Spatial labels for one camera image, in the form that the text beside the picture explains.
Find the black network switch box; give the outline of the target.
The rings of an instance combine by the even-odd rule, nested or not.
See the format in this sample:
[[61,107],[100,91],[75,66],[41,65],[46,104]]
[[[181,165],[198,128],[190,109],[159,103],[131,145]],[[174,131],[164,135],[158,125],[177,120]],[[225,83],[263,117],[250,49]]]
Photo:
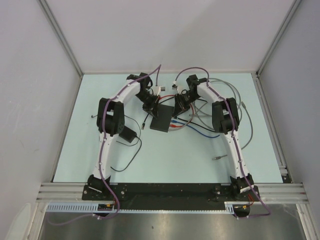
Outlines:
[[150,129],[167,133],[171,124],[174,107],[160,104],[158,106],[158,118],[153,117],[150,123]]

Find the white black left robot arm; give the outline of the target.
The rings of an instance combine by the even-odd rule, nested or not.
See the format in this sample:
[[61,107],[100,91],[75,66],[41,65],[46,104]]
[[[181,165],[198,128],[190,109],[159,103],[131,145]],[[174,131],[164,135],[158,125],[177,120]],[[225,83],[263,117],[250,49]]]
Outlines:
[[93,173],[83,189],[83,199],[93,195],[94,199],[105,200],[111,194],[109,187],[111,178],[111,149],[120,133],[125,128],[125,106],[134,97],[142,102],[142,110],[157,118],[161,87],[153,88],[150,75],[131,74],[126,78],[125,85],[111,98],[101,98],[98,106],[96,125],[99,131],[99,155]]

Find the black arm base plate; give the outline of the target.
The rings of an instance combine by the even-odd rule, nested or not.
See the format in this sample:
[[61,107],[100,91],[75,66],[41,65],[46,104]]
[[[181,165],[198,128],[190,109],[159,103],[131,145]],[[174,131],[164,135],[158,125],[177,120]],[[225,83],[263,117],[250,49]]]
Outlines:
[[113,193],[105,198],[81,199],[83,201],[114,202],[119,200],[120,208],[122,204],[132,205],[191,205],[208,203],[233,202],[235,206],[247,205],[243,212],[250,211],[249,205],[258,201],[255,194],[249,190],[244,194],[235,197],[232,194],[230,184],[220,183],[116,183],[109,186]]

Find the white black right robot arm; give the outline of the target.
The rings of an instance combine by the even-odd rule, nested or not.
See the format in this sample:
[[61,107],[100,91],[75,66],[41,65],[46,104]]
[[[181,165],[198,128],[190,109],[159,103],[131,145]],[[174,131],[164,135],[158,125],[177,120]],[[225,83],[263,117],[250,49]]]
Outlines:
[[231,168],[230,194],[235,200],[242,201],[248,196],[249,191],[254,189],[254,181],[240,147],[238,136],[240,118],[236,100],[233,97],[223,97],[212,87],[208,79],[199,79],[195,74],[190,75],[186,82],[189,90],[174,95],[172,116],[175,118],[185,113],[190,109],[190,104],[199,98],[204,98],[211,104],[212,127],[223,140]]

